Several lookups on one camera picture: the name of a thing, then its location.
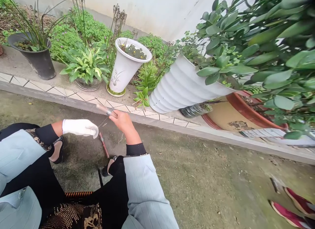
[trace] black pants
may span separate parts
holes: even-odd
[[[0,141],[20,129],[34,128],[39,128],[39,126],[28,123],[12,124],[0,132]],[[56,179],[48,159],[51,155],[50,151],[43,154],[32,165],[7,183],[0,195],[0,197],[3,197],[30,186],[43,210],[42,223],[54,206],[66,202],[64,191]],[[103,228],[121,228],[128,216],[128,193],[122,156],[119,156],[111,165],[109,173],[113,176],[112,179],[87,196],[82,204],[99,203],[102,210]]]

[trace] red shoe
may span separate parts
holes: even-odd
[[[310,229],[307,226],[306,221],[301,218],[300,216],[297,216],[293,212],[290,212],[286,208],[282,207],[280,204],[275,203],[273,201],[269,201],[271,207],[276,211],[277,214],[279,214],[281,217],[285,218],[289,224],[292,226],[302,228],[302,229]]]
[[[283,188],[284,188],[284,191],[287,193],[287,195],[291,198],[295,207],[298,210],[300,210],[302,213],[306,215],[315,215],[315,211],[310,209],[309,206],[307,205],[307,203],[312,204],[310,201],[297,195],[290,188],[287,188],[287,187],[283,187]]]

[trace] white ribbed planter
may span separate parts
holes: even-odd
[[[124,44],[126,40],[126,47],[133,44],[137,49],[142,48],[143,53],[147,55],[147,59],[141,60],[134,58],[121,50],[119,45]],[[117,48],[117,56],[109,83],[109,88],[116,93],[120,93],[124,91],[125,87],[128,85],[129,81],[135,75],[140,66],[143,63],[151,60],[152,54],[141,43],[130,38],[117,38],[115,41],[115,46]]]
[[[196,67],[180,54],[149,96],[150,107],[164,114],[236,91],[219,82],[205,85],[206,78],[199,77],[197,71]]]

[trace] concrete ground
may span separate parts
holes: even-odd
[[[125,153],[125,139],[103,115],[0,91],[0,129],[16,122],[40,126],[62,119],[91,120],[102,132],[110,155]],[[293,228],[268,199],[300,215],[270,177],[315,203],[315,168],[237,146],[135,124],[170,200],[180,228]],[[65,191],[99,188],[97,167],[107,163],[99,139],[66,136],[65,162],[54,165]]]

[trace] black sandal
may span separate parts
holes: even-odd
[[[58,157],[58,159],[56,160],[56,161],[51,161],[52,163],[54,163],[54,164],[59,164],[59,163],[61,163],[62,161],[63,161],[63,145],[64,145],[64,138],[63,138],[63,136],[60,136],[54,143],[53,143],[53,145],[55,144],[55,143],[57,143],[58,141],[61,141],[62,142],[62,145],[61,145],[61,148],[60,148],[60,152],[59,152],[59,157]]]
[[[114,156],[114,157],[112,157],[112,158],[110,158],[110,159],[113,159],[114,161],[116,161],[117,158],[118,158],[118,156]],[[106,166],[104,166],[104,168],[103,168],[102,171],[101,171],[101,174],[102,174],[103,177],[107,177],[107,176],[110,175],[110,174],[107,172],[107,168],[108,168],[108,164],[107,164]]]

